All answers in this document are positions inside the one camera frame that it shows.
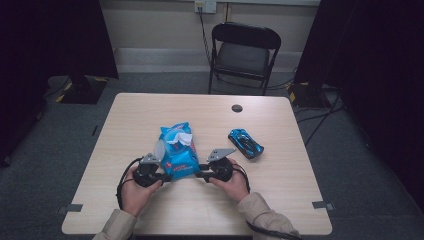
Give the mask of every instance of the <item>hand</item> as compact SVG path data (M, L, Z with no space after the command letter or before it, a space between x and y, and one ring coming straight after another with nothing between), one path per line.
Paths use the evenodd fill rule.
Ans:
M137 166L132 167L128 170L125 179L132 179L133 173L137 169ZM153 185L144 188L138 185L135 181L128 181L122 186L122 206L123 210L135 218L140 215L141 210L146 206L150 197L153 193L158 190L162 185L162 181L159 180Z
M237 164L234 159L228 158L228 160L230 160L233 165ZM233 176L228 182L223 182L216 178L209 178L209 182L219 188L222 188L225 193L237 203L239 203L241 200L243 200L243 198L249 195L249 192L247 191L246 181L243 175L237 171L233 171Z

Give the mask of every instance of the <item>gray carpet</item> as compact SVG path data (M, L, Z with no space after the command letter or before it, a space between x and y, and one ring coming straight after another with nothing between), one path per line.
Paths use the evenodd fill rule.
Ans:
M12 165L0 169L0 239L91 239L61 232L64 215L57 209L72 201L114 97L120 92L206 94L208 73L125 73L112 79L96 105L58 104L54 100L66 77L50 79L42 119L12 154ZM292 78L274 73L270 86ZM260 95L260 90L216 82L214 94ZM267 95L286 96L283 89ZM337 92L327 96L334 102ZM336 109L343 107L341 100ZM298 120L326 111L293 108ZM322 118L299 123L304 140ZM345 108L332 113L307 145L333 232L304 239L424 239L421 211L392 173L367 148L367 137ZM189 237L140 239L196 239Z

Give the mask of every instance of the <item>baseboard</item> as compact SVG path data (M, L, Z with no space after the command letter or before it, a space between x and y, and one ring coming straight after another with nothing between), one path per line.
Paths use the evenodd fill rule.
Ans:
M204 50L116 48L118 72L208 72ZM301 52L279 52L274 72L291 72L299 64Z

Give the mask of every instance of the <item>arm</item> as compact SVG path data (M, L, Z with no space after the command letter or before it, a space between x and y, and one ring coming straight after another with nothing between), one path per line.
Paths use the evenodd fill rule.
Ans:
M299 232L293 228L290 220L282 214L275 213L259 193L250 193L246 187L246 181L241 173L234 171L228 182L210 178L209 181L217 187L222 188L225 193L238 203L237 209L243 217L254 226L267 230L288 233L299 236ZM276 239L264 234L254 232L253 239Z
M125 179L132 179L137 167L129 169ZM128 181L122 186L123 210L115 209L106 222L103 230L94 236L94 240L128 239L137 223L137 218L146 206L153 193L159 189L162 181L143 188L134 181Z
M270 209L265 199L259 193L251 193L241 200L237 206L243 217L254 226L288 233L300 237L299 232L293 228L290 220ZM276 239L254 232L253 239Z

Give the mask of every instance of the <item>blue chip bag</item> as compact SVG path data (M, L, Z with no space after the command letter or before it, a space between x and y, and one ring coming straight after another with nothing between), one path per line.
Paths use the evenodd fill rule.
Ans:
M163 170L177 180L195 172L199 172L199 160L193 144L191 128L188 122L176 124L173 127L161 127L164 156Z

